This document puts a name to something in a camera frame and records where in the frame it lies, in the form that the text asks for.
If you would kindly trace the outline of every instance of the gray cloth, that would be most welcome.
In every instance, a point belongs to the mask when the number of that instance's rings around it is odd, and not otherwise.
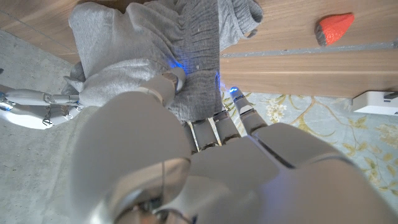
[[[253,1],[220,1],[132,3],[125,14],[93,2],[77,5],[69,23],[81,65],[72,70],[63,93],[77,91],[84,106],[103,106],[178,66],[187,81],[169,109],[181,121],[213,116],[221,110],[219,50],[235,44],[262,17]],[[259,9],[255,16],[253,4]],[[220,6],[229,8],[217,22]]]

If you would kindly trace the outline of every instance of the patterned rug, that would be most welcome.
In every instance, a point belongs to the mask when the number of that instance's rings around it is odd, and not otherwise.
[[[398,116],[354,113],[347,98],[245,95],[267,124],[291,124],[347,155],[398,212]],[[229,92],[223,91],[222,97],[239,132],[246,135]]]

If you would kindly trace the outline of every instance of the wooden surface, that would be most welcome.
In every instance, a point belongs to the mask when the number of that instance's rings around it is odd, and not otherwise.
[[[251,40],[222,53],[319,47],[315,23],[330,14],[353,12],[355,20],[337,45],[389,42],[398,38],[398,0],[258,0],[262,24]]]
[[[261,93],[355,97],[366,90],[398,91],[398,50],[222,58],[221,81]]]
[[[99,1],[124,11],[132,0]],[[250,40],[222,54],[318,47],[313,28],[329,14],[353,12],[355,21],[334,45],[390,42],[398,38],[398,0],[258,0],[264,20]],[[71,63],[80,59],[68,17],[78,0],[2,0],[0,29]],[[222,58],[221,77],[246,91],[354,96],[398,85],[397,53],[340,52]]]

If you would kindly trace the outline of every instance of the concrete floor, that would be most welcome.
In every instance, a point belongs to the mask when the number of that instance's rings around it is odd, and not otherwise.
[[[59,94],[71,67],[0,30],[0,85]],[[43,131],[0,119],[0,223],[68,222],[64,193],[70,154],[76,133],[94,110]]]

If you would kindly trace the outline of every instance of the robotic hand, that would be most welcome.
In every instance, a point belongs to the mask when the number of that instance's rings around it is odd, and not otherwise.
[[[0,118],[34,129],[47,129],[74,118],[82,109],[78,95],[50,95],[35,90],[0,92]]]
[[[229,114],[180,124],[167,109],[180,68],[101,107],[72,155],[72,223],[397,223],[361,171],[329,144],[287,124],[268,126],[230,90]]]

